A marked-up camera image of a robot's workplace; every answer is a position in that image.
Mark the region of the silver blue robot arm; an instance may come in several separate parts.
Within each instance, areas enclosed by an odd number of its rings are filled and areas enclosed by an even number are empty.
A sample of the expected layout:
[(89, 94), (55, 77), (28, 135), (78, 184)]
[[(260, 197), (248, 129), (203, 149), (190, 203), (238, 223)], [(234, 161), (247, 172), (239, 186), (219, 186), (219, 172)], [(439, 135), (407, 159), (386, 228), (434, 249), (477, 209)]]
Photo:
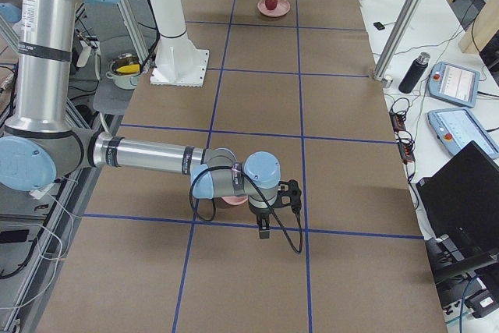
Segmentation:
[(225, 149), (128, 140), (66, 123), (76, 10), (85, 1), (23, 0), (16, 109), (1, 139), (2, 184), (30, 191), (77, 169), (104, 165), (178, 173), (189, 176), (191, 199), (246, 197), (260, 238), (268, 238), (282, 205), (273, 154), (259, 151), (238, 162)]

